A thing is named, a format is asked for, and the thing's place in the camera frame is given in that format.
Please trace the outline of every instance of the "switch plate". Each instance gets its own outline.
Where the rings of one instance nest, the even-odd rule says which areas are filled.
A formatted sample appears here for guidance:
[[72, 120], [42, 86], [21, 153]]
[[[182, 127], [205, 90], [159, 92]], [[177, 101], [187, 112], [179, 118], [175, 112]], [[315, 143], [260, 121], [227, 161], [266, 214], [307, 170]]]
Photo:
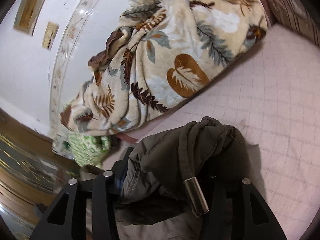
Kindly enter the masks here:
[[57, 35], [57, 31], [59, 29], [59, 25], [56, 23], [49, 22], [47, 25], [47, 29], [45, 30], [42, 47], [45, 49], [51, 50], [53, 40]]

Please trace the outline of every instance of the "blanket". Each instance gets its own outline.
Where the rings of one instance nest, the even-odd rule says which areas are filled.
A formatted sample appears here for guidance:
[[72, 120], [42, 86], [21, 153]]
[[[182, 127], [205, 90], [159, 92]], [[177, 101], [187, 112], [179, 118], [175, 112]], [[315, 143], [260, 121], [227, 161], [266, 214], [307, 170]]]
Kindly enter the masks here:
[[60, 114], [85, 135], [140, 127], [179, 105], [260, 41], [260, 0], [130, 0], [92, 79]]

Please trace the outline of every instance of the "framed picture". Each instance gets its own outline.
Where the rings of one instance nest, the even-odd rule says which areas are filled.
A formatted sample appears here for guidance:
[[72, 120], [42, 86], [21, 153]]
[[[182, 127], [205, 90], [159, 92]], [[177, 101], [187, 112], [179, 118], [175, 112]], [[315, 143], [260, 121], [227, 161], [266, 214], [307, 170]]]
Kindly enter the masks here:
[[44, 0], [22, 0], [13, 27], [33, 35]]

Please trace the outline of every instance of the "striped fabric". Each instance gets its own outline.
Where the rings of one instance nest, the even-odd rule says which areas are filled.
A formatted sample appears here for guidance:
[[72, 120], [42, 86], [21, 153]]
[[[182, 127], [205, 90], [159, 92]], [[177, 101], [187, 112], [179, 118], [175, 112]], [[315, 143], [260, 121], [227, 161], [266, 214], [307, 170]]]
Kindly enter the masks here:
[[281, 24], [319, 46], [320, 30], [300, 0], [268, 0], [268, 2]]

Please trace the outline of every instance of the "mattress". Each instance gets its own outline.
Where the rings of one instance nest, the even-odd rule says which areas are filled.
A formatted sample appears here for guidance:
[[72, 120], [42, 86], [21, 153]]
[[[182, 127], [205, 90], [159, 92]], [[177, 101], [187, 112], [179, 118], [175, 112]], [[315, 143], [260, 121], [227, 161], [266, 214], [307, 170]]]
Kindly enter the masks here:
[[141, 139], [211, 116], [233, 125], [249, 150], [256, 187], [288, 240], [320, 206], [320, 49], [281, 25], [174, 113], [127, 133]]

